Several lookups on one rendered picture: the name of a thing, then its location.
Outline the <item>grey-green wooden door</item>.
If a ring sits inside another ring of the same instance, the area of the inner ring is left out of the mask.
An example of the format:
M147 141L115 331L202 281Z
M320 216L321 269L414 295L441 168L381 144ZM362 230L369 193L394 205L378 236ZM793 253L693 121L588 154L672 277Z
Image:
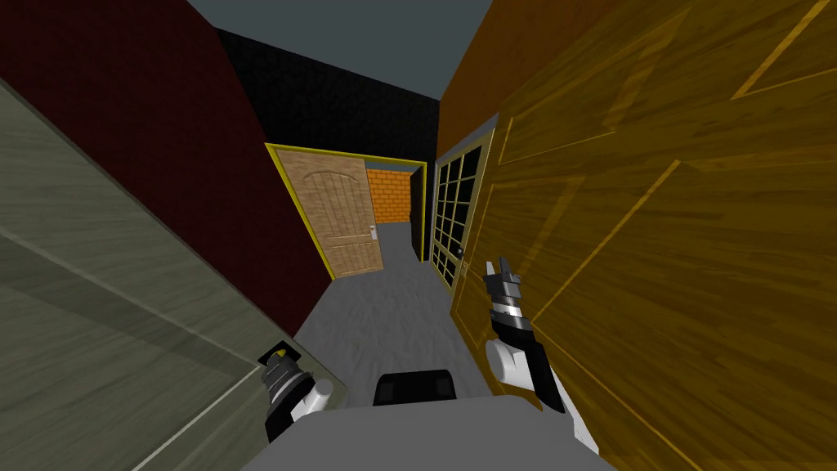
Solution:
M0 471L240 471L285 339L0 79Z

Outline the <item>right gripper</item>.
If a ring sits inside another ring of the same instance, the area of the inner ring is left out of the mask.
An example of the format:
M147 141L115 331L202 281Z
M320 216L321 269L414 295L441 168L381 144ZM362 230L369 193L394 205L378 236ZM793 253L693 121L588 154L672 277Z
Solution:
M497 304L518 304L521 299L519 276L514 272L505 257L499 257L500 272L495 273L491 261L486 261L486 275L483 280L486 284L486 291L493 303Z

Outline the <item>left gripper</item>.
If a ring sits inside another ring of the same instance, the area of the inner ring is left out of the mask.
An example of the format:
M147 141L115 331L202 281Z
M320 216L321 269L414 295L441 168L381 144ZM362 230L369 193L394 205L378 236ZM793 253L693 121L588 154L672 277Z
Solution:
M303 370L292 359L270 359L261 374L261 381L267 389L279 389L302 373Z

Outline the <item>light wooden arched-panel door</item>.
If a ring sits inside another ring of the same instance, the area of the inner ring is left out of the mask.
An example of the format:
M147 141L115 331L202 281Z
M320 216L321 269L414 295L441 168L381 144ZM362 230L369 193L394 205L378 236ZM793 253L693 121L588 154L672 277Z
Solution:
M382 270L380 243L369 230L376 221L365 163L291 150L277 157L334 276Z

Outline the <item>dark brown wooden door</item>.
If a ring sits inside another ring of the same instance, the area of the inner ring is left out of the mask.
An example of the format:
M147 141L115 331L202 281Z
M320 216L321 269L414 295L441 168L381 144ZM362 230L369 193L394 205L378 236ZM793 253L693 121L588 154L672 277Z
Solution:
M615 0L500 107L485 263L629 471L837 471L837 0Z

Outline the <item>glass-paned door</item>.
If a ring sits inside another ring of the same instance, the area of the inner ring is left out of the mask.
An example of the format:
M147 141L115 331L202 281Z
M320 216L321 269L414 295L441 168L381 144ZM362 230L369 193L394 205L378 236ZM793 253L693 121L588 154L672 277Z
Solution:
M468 233L494 134L493 129L484 132L436 168L430 262L449 295L454 295L463 275Z

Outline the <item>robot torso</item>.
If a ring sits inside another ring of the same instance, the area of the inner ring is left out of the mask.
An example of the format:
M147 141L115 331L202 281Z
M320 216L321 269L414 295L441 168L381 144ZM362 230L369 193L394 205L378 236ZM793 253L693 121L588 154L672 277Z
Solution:
M321 410L241 471L615 471L570 422L503 395Z

